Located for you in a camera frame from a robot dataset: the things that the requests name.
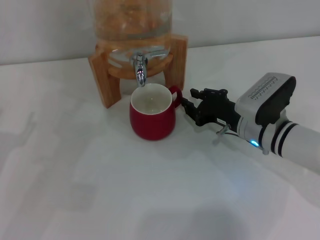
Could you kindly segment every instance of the black stripe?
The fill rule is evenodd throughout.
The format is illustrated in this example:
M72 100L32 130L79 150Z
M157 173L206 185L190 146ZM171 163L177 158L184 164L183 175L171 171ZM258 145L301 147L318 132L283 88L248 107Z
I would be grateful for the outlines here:
M262 138L264 137L265 130L266 130L266 127L263 127L259 134L258 144L260 147L262 147Z
M279 146L278 146L278 155L280 157L282 157L282 147L284 145L284 142L286 140L286 137L287 135L289 134L289 132L291 131L291 129L293 129L295 126L297 126L298 124L297 123L293 123L291 124L283 133L281 139L280 139L280 142L279 142Z
M271 141L271 152L273 152L274 154L276 154L276 152L275 152L275 147L276 147L277 138L278 138L281 130L284 129L284 127L285 127L288 123L291 123L291 121L289 121L289 120L284 121L284 122L280 125L280 127L275 131L275 134L274 134L274 136L273 136L273 138L272 138L272 141Z

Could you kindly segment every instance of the metal spigot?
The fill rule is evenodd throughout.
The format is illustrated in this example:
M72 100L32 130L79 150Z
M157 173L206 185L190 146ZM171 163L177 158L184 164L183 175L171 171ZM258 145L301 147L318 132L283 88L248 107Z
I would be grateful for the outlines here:
M148 60L146 61L145 55L142 53L138 53L134 61L135 76L138 87L144 87L146 85L147 64Z
M131 59L133 60L138 87L144 87L146 85L148 59L156 57L166 57L168 53L168 50L157 50L146 54L138 52L133 55L133 57L131 57Z

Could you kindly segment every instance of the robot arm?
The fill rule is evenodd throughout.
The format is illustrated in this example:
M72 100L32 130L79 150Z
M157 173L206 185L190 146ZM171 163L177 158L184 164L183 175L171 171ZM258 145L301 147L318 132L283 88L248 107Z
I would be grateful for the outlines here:
M263 154L272 152L320 174L320 133L293 123L286 116L285 107L295 87L295 77L267 73L236 103L229 101L225 89L192 89L191 96L202 102L196 108L184 98L182 106L198 126L219 124Z

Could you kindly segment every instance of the glass jar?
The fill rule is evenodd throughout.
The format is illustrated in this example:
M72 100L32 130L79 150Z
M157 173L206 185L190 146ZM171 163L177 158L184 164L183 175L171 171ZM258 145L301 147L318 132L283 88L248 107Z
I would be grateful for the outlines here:
M165 50L148 59L147 68L160 64L170 52L172 0L89 0L97 45L115 67L132 70L137 53Z

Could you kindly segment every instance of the table surface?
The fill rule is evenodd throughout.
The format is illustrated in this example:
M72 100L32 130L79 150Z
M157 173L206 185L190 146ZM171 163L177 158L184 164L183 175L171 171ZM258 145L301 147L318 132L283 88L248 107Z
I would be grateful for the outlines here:
M320 131L319 63L320 37L192 48L183 94L236 101L265 73L290 74L288 117ZM181 107L168 138L142 140L135 87L122 80L106 110L85 58L0 67L1 240L320 239L320 176Z

